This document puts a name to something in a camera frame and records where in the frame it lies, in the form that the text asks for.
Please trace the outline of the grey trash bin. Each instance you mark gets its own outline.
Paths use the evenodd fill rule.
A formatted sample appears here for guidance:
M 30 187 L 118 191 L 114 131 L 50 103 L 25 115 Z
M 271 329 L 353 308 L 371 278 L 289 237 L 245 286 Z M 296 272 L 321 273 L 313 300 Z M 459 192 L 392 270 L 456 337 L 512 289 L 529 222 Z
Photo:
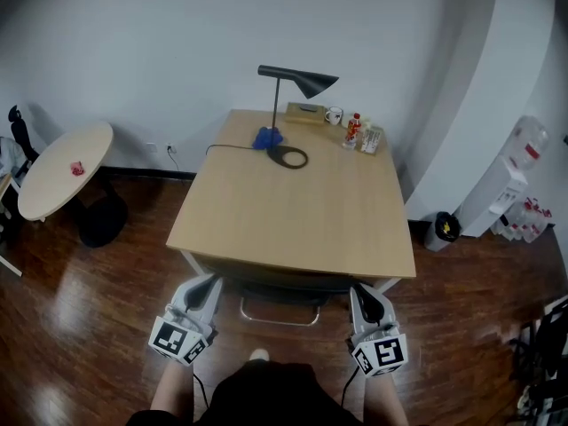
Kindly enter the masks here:
M 438 212 L 424 236 L 424 246 L 430 251 L 438 252 L 455 242 L 461 231 L 456 216 L 447 212 Z

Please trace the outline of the cluster of red-capped jugs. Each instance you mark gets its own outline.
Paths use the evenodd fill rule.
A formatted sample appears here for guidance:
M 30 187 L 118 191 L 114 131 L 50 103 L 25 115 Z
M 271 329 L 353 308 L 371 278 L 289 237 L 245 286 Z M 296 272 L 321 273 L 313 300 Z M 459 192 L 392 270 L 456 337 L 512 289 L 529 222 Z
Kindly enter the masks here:
M 531 243 L 552 224 L 550 209 L 543 208 L 537 198 L 526 197 L 511 205 L 490 227 L 494 235 L 508 241 Z

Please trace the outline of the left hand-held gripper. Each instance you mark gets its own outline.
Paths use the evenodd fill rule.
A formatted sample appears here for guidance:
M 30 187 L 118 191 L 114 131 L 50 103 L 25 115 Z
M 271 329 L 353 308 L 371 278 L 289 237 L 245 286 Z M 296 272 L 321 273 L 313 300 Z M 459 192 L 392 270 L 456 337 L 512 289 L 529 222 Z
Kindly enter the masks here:
M 203 275 L 182 283 L 163 316 L 155 319 L 148 345 L 162 356 L 183 366 L 194 361 L 213 343 L 217 335 L 209 324 L 223 290 L 223 280 Z

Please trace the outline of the wooden tissue box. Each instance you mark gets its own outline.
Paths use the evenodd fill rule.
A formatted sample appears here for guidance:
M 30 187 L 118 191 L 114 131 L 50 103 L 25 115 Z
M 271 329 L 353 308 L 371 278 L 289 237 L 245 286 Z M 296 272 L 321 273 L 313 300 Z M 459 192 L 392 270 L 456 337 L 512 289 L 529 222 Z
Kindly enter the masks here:
M 326 111 L 324 106 L 289 102 L 284 120 L 289 123 L 320 125 L 326 121 Z

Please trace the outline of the clear bottle red label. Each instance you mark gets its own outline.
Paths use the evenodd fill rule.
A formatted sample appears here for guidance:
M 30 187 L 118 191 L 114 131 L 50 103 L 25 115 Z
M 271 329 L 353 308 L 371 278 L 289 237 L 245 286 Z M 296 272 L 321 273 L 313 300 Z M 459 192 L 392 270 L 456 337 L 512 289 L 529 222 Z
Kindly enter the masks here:
M 354 149 L 357 145 L 357 137 L 361 129 L 362 123 L 360 120 L 360 114 L 354 113 L 351 119 L 347 123 L 346 135 L 343 141 L 343 147 L 346 149 Z

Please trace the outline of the black desk lamp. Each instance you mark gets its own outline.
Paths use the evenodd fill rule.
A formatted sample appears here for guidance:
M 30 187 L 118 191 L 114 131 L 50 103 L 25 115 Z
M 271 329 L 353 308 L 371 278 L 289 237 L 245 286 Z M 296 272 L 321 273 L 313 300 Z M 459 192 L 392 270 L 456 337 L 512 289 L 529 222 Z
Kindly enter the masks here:
M 289 170 L 299 170 L 305 167 L 309 162 L 307 153 L 301 149 L 292 146 L 283 146 L 281 143 L 276 143 L 276 116 L 277 107 L 280 95 L 280 81 L 291 81 L 303 93 L 306 99 L 314 98 L 327 90 L 330 86 L 337 82 L 338 77 L 333 75 L 325 75 L 314 72 L 307 72 L 297 69 L 290 69 L 284 67 L 274 67 L 267 65 L 260 65 L 257 73 L 261 76 L 271 77 L 276 79 L 276 88 L 274 95 L 274 103 L 272 110 L 272 124 L 270 127 L 270 142 L 265 151 L 268 157 L 278 165 Z M 286 161 L 285 157 L 288 154 L 299 154 L 303 157 L 301 164 L 293 165 Z

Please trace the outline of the white water dispenser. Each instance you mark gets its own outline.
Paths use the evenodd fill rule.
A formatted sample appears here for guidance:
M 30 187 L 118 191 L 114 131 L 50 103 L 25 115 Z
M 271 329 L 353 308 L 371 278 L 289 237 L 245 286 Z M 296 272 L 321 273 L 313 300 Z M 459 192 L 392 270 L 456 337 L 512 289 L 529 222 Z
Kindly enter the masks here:
M 461 236 L 480 237 L 522 198 L 527 186 L 525 174 L 498 155 L 456 210 Z

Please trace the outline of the square wooden desk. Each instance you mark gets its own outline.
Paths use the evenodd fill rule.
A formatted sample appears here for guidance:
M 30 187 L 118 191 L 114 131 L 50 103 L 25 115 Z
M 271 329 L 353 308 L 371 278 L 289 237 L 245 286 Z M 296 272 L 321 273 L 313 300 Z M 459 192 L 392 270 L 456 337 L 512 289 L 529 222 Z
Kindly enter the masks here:
M 279 122 L 308 164 L 289 170 L 252 148 L 267 111 L 232 110 L 192 182 L 167 244 L 210 256 L 370 280 L 412 279 L 413 248 L 397 172 L 382 138 L 375 155 L 345 149 L 344 129 Z

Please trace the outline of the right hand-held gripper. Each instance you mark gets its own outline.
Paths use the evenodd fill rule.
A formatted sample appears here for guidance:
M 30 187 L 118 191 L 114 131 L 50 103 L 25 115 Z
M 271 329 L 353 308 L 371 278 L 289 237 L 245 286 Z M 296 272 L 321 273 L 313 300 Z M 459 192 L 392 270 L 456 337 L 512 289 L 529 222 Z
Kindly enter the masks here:
M 395 371 L 408 362 L 406 335 L 399 331 L 391 301 L 367 284 L 350 289 L 353 333 L 350 352 L 364 376 Z

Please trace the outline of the clear acrylic sign holder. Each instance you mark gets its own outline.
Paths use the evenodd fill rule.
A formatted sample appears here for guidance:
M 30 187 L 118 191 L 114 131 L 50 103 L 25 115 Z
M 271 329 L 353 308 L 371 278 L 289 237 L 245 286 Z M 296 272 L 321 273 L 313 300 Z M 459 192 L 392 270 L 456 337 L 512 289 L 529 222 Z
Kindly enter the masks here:
M 363 154 L 375 155 L 383 137 L 383 129 L 379 126 L 366 125 L 360 138 L 359 151 Z

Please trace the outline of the blue cloth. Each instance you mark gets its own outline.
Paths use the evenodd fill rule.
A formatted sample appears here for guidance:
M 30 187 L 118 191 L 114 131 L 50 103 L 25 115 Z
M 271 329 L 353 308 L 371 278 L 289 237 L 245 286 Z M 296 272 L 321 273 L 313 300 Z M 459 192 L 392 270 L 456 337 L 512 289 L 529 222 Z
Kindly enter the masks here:
M 252 148 L 255 150 L 267 150 L 277 146 L 282 141 L 283 137 L 278 128 L 261 127 L 252 143 Z

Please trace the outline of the person's black clothing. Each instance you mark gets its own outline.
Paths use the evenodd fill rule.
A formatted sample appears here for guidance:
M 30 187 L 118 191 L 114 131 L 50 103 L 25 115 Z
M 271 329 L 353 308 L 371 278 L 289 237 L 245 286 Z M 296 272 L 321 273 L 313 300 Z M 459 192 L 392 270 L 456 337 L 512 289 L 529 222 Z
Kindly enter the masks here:
M 125 426 L 362 426 L 319 385 L 311 366 L 247 361 L 214 390 L 193 423 L 164 411 L 141 410 Z

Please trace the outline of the white leg wooden desk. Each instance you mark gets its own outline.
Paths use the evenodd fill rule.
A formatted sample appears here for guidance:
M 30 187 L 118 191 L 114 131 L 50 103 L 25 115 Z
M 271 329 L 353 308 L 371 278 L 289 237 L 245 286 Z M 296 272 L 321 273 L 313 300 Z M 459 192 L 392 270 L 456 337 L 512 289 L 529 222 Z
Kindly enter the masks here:
M 11 173 L 7 173 L 3 179 L 0 181 L 0 202 L 4 198 L 4 195 L 8 188 L 13 189 L 16 194 L 20 193 L 20 186 L 15 181 Z M 2 254 L 0 254 L 0 264 L 2 264 L 5 268 L 16 274 L 17 276 L 22 276 L 22 271 L 18 269 L 15 265 L 13 265 L 10 261 L 8 261 Z

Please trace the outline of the round wooden table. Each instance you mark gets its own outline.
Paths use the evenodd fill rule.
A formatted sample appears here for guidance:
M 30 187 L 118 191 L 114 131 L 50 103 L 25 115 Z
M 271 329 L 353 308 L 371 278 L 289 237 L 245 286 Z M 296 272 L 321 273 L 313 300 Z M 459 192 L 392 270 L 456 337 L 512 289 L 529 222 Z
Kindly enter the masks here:
M 18 210 L 21 216 L 28 221 L 43 221 L 65 209 L 76 222 L 84 245 L 100 248 L 113 241 L 128 217 L 126 202 L 99 173 L 113 140 L 111 124 L 96 122 L 65 133 L 47 146 L 20 186 Z M 71 173 L 72 162 L 83 164 L 82 176 L 75 177 Z M 94 178 L 105 195 L 86 206 L 77 194 Z

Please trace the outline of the black office chair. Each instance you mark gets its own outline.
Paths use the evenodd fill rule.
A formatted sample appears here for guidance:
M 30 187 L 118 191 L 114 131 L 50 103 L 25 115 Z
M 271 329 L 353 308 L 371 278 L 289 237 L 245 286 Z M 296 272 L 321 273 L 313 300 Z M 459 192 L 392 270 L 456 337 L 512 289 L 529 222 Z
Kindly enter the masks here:
M 20 168 L 16 174 L 16 178 L 23 178 L 28 173 L 30 166 L 39 157 L 39 153 L 32 147 L 28 134 L 26 122 L 23 120 L 17 105 L 14 105 L 8 114 L 8 120 L 11 123 L 12 135 L 15 142 L 22 148 L 26 160 L 20 164 Z
M 568 295 L 548 304 L 540 319 L 525 323 L 508 345 L 513 351 L 510 381 L 556 378 L 568 365 Z

